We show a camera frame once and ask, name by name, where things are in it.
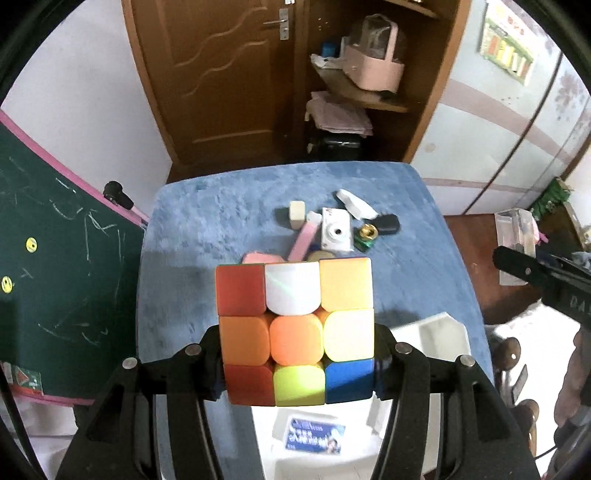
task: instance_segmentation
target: card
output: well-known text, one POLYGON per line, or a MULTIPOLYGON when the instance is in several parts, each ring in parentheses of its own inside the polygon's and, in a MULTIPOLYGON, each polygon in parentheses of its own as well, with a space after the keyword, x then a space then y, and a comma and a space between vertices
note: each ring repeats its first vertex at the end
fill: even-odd
POLYGON ((285 438, 285 449, 339 455, 344 435, 344 425, 292 417, 285 438))

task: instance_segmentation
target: pink cloth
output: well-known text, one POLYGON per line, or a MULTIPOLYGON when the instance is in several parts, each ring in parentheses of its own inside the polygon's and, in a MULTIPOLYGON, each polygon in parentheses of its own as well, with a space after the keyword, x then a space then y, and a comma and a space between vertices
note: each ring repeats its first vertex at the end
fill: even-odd
POLYGON ((373 135, 373 126, 365 109, 340 103, 329 92, 312 92, 312 100, 306 112, 314 119, 316 127, 334 134, 373 135))

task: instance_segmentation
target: yellow sticker dot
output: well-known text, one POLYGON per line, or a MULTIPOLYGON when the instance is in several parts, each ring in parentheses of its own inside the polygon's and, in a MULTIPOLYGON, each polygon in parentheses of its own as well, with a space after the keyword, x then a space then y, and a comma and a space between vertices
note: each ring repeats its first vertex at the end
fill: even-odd
POLYGON ((27 239, 27 250, 32 254, 37 251, 37 240, 33 237, 27 239))
POLYGON ((12 291, 12 280, 10 277, 2 278, 2 291, 7 294, 12 291))

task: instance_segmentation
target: black key fob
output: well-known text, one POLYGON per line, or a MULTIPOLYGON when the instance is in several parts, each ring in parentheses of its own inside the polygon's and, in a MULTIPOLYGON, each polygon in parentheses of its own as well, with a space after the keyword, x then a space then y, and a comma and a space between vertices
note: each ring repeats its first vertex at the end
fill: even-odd
POLYGON ((400 221, 393 213, 379 215, 370 222, 380 235, 394 235, 400 231, 400 221))

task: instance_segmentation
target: clear plastic box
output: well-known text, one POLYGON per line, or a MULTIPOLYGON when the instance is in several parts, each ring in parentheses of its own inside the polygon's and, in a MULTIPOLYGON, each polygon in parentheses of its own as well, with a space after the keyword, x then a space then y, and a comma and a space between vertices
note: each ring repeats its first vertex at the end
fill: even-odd
MULTIPOLYGON (((495 214, 496 239, 500 247, 508 247, 535 258, 537 225, 531 212, 520 208, 495 214)), ((527 282, 520 278, 499 272, 499 283, 518 287, 527 282)))

